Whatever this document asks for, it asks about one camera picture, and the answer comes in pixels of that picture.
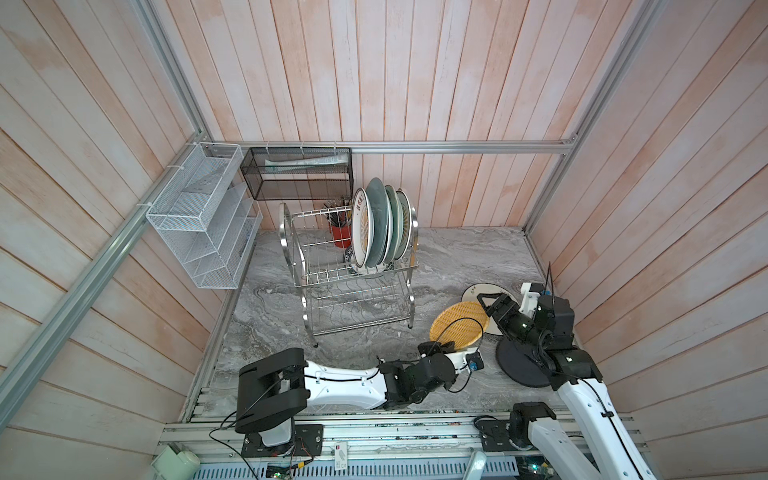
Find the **yellow woven coaster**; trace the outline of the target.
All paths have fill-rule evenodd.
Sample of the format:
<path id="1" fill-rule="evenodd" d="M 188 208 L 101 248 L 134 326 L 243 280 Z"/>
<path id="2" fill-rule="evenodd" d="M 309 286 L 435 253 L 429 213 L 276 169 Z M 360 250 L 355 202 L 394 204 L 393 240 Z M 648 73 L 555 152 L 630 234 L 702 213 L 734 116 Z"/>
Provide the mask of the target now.
<path id="1" fill-rule="evenodd" d="M 456 350 L 462 350 L 481 340 L 488 325 L 489 317 L 478 302 L 459 302 L 434 320 L 429 340 L 440 344 L 453 343 Z"/>

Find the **black round plate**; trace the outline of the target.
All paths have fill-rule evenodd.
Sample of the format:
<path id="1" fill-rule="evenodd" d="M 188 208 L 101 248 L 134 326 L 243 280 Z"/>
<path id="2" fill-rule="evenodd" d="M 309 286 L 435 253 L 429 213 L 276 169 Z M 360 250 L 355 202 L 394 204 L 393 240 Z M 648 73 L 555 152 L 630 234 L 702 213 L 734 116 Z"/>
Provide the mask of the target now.
<path id="1" fill-rule="evenodd" d="M 550 386 L 547 375 L 534 361 L 533 348 L 503 337 L 496 347 L 500 369 L 514 382 L 530 388 Z"/>

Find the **stainless steel dish rack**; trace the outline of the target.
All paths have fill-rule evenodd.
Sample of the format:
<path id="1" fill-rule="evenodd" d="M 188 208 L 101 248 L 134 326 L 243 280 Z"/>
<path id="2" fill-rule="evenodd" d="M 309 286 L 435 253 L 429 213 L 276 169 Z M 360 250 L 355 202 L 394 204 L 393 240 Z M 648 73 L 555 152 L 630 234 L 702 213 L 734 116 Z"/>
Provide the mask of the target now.
<path id="1" fill-rule="evenodd" d="M 279 238 L 301 299 L 301 320 L 310 344 L 322 336 L 371 327 L 415 324 L 412 286 L 418 268 L 417 241 L 403 257 L 373 268 L 359 268 L 352 249 L 332 238 L 329 216 L 341 207 L 292 213 L 279 207 Z"/>

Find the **orange sunburst plate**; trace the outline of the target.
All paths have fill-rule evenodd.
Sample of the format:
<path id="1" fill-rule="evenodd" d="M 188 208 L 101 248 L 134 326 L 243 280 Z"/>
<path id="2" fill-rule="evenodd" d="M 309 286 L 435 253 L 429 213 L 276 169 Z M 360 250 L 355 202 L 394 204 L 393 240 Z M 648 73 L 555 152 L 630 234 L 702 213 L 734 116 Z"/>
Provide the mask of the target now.
<path id="1" fill-rule="evenodd" d="M 359 188 L 352 202 L 352 247 L 355 263 L 366 266 L 374 237 L 373 213 L 366 191 Z"/>
<path id="2" fill-rule="evenodd" d="M 398 199 L 403 209 L 403 230 L 399 255 L 400 260 L 406 256 L 406 253 L 413 248 L 417 239 L 418 219 L 417 212 L 412 205 L 408 195 L 402 189 L 397 190 Z"/>

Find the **white green clover plate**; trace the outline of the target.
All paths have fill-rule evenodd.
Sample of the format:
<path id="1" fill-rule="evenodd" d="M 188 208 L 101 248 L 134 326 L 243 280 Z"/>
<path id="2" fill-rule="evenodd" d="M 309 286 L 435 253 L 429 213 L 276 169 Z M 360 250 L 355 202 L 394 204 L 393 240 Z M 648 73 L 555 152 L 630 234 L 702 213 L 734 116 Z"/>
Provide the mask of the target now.
<path id="1" fill-rule="evenodd" d="M 395 260 L 403 236 L 403 211 L 400 199 L 392 185 L 386 185 L 385 191 L 389 200 L 392 221 L 389 225 L 389 243 L 385 254 L 385 262 Z"/>

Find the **large teal plate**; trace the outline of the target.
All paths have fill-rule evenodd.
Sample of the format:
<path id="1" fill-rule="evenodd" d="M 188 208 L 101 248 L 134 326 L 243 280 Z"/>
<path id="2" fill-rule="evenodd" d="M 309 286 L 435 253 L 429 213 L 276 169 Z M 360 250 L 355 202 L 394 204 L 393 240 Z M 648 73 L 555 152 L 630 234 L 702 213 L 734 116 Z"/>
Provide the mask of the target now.
<path id="1" fill-rule="evenodd" d="M 372 268 L 379 265 L 385 257 L 391 210 L 385 185 L 380 178 L 374 177 L 369 182 L 366 193 L 373 214 L 373 240 L 366 266 Z"/>

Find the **light blue flower plate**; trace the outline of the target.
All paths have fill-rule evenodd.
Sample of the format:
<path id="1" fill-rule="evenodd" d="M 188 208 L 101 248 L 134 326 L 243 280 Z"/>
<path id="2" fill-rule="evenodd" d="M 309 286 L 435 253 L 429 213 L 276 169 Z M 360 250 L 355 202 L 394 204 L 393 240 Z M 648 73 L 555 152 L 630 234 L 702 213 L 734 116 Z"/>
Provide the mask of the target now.
<path id="1" fill-rule="evenodd" d="M 402 211 L 401 239 L 395 253 L 395 259 L 400 260 L 404 256 L 411 241 L 412 209 L 410 199 L 402 189 L 398 189 L 396 194 Z"/>

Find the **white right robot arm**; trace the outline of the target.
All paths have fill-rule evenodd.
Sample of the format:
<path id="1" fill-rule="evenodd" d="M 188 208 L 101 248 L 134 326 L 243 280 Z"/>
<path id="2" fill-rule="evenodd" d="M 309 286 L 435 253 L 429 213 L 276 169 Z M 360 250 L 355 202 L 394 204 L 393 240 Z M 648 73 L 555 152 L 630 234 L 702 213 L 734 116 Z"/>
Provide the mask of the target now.
<path id="1" fill-rule="evenodd" d="M 569 301 L 535 294 L 535 301 L 524 306 L 504 293 L 479 294 L 477 300 L 507 339 L 532 349 L 530 361 L 568 407 L 594 460 L 588 460 L 543 402 L 513 406 L 510 442 L 539 451 L 562 479 L 653 479 L 595 361 L 574 344 L 575 313 Z"/>

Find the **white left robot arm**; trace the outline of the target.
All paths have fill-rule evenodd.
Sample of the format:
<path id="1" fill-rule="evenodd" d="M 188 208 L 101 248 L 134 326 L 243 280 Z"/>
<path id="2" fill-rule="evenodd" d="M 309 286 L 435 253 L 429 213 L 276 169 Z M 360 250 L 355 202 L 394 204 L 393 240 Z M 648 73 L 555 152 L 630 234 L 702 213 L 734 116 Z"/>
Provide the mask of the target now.
<path id="1" fill-rule="evenodd" d="M 234 429 L 276 447 L 292 441 L 294 417 L 308 407 L 398 410 L 449 389 L 464 371 L 483 368 L 477 347 L 456 351 L 452 342 L 427 342 L 415 360 L 381 360 L 365 370 L 320 365 L 307 360 L 303 349 L 289 348 L 239 370 Z"/>

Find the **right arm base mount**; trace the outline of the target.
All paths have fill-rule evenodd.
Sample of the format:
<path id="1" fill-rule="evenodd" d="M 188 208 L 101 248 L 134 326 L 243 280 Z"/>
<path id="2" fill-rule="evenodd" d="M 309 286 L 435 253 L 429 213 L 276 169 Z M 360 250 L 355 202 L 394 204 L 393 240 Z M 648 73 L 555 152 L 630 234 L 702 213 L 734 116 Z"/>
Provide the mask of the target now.
<path id="1" fill-rule="evenodd" d="M 529 451 L 533 449 L 530 444 L 525 444 L 523 441 L 515 442 L 511 439 L 508 432 L 508 421 L 499 420 L 489 415 L 481 415 L 473 420 L 473 426 L 480 434 L 484 452 Z"/>

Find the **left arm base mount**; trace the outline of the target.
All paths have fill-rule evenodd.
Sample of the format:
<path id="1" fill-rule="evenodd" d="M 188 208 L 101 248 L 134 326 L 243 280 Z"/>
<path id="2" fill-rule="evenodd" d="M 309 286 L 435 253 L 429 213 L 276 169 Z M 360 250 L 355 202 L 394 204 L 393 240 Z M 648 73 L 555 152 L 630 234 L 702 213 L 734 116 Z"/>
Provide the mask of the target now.
<path id="1" fill-rule="evenodd" d="M 316 457 L 321 455 L 324 435 L 322 424 L 299 424 L 287 420 L 270 430 L 245 435 L 241 454 L 244 458 L 283 455 Z"/>

